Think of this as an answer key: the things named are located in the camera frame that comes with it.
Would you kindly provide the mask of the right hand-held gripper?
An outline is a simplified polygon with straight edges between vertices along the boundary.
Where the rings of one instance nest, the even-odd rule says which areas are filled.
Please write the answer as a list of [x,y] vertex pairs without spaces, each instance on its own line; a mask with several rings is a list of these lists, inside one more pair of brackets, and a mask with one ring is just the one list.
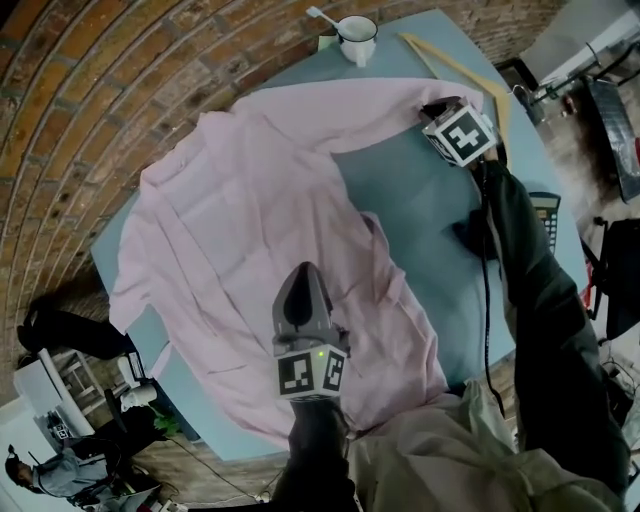
[[466,167],[498,144],[491,120],[466,98],[446,97],[419,111],[422,134],[450,165]]

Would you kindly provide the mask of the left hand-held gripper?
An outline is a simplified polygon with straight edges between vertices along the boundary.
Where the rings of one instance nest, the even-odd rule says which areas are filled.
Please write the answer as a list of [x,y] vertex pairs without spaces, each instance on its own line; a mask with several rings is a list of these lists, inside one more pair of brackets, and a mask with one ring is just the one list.
[[285,279],[273,303],[276,390],[284,400],[338,398],[350,356],[349,332],[331,327],[333,306],[322,273],[311,262]]

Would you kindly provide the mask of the pink shirt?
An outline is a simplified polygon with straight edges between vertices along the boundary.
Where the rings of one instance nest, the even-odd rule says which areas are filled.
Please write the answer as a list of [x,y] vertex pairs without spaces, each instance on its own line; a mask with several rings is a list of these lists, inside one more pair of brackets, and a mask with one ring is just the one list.
[[419,109],[482,94],[458,83],[364,78],[268,88],[196,128],[146,168],[126,220],[110,321],[152,307],[170,347],[239,427],[284,445],[271,309],[287,275],[321,271],[350,333],[341,406],[364,431],[447,390],[437,335],[395,265],[376,217],[348,198],[334,162],[413,127]]

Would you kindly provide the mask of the person's left forearm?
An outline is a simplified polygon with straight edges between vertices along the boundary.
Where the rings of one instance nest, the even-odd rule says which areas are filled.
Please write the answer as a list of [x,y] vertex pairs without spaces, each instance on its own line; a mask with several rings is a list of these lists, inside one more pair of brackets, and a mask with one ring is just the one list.
[[294,402],[289,459],[272,497],[277,512],[359,512],[346,460],[347,425],[332,399]]

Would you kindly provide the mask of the person's right forearm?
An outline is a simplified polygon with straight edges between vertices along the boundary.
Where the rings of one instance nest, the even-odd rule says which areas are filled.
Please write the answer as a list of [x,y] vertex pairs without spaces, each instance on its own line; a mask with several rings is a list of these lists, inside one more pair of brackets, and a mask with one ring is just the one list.
[[497,160],[477,164],[473,177],[487,202],[517,352],[526,360],[576,358],[596,366],[592,324],[575,282],[551,252],[526,189]]

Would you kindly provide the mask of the black calculator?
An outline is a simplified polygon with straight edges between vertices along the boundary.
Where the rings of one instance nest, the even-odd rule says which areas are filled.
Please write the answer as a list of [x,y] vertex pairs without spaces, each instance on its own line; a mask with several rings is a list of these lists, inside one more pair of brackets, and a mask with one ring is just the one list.
[[547,234],[549,248],[555,252],[561,196],[551,192],[530,192],[529,198]]

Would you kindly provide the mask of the white desk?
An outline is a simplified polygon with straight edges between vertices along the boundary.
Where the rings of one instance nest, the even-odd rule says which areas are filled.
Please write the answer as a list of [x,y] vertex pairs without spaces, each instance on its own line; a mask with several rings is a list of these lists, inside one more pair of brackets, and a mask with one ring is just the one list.
[[539,86],[566,78],[594,55],[640,31],[640,0],[570,0],[520,54]]

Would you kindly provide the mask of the white enamel mug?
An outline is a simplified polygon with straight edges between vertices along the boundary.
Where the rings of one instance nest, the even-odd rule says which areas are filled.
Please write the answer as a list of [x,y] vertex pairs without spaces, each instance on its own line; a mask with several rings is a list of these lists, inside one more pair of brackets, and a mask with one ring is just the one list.
[[344,57],[364,68],[376,49],[378,25],[364,16],[348,16],[338,22],[337,34]]

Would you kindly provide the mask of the black mesh recliner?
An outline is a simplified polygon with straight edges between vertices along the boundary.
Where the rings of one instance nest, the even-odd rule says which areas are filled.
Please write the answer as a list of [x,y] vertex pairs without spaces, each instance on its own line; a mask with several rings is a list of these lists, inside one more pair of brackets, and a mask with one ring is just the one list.
[[638,78],[640,73],[620,80],[589,74],[573,77],[585,97],[586,114],[604,152],[606,174],[626,204],[640,198],[640,128],[634,128],[621,90]]

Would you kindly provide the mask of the green leafy plant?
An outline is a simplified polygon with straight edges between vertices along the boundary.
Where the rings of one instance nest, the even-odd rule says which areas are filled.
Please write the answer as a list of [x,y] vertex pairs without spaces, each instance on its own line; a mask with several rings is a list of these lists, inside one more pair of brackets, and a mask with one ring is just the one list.
[[151,407],[151,410],[154,413],[154,427],[164,437],[173,437],[181,431],[179,421],[171,412],[154,406]]

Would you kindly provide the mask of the white hair dryer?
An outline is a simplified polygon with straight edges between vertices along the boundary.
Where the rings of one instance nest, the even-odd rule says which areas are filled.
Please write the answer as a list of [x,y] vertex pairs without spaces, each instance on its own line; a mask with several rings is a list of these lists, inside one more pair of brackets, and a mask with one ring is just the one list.
[[126,412],[133,407],[148,406],[157,398],[157,391],[150,379],[142,382],[134,380],[126,356],[121,356],[117,360],[117,365],[125,384],[128,386],[128,390],[119,398],[122,412]]

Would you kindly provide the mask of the person's beige vest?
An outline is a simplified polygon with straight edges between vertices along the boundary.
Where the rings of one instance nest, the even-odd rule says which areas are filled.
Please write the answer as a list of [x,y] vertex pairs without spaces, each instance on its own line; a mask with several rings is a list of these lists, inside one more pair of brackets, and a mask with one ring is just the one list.
[[353,441],[348,461],[364,512],[625,512],[604,483],[517,450],[476,382]]

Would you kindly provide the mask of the white wooden stool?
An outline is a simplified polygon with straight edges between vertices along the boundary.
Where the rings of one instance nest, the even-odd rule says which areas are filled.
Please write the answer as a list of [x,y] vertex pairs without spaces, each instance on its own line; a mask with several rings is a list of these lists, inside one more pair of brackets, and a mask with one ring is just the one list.
[[67,391],[84,416],[106,403],[104,389],[89,364],[90,358],[76,350],[66,350],[52,356]]

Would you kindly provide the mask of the black mesh-back office chair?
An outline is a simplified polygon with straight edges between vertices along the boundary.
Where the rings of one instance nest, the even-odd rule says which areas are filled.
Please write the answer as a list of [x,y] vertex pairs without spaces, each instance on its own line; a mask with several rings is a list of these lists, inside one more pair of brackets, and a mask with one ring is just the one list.
[[[50,353],[58,349],[73,349],[98,360],[117,362],[128,352],[137,351],[131,338],[120,333],[109,322],[99,322],[57,310],[42,299],[31,304],[24,321],[17,327],[17,336],[20,344],[34,354],[43,349],[47,349]],[[160,408],[171,412],[179,421],[181,432],[185,437],[190,441],[198,441],[200,436],[196,430],[178,411],[160,385],[146,370],[144,371],[157,391],[157,398],[151,404],[157,403]],[[116,405],[120,406],[119,398],[107,400],[111,409]]]

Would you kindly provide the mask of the white cabinet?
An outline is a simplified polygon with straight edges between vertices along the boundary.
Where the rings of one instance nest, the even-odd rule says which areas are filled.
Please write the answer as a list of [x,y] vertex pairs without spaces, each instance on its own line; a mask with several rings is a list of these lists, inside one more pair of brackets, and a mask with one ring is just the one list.
[[67,389],[47,349],[37,353],[35,362],[16,370],[13,383],[18,395],[29,404],[36,417],[57,413],[73,435],[88,436],[95,433]]

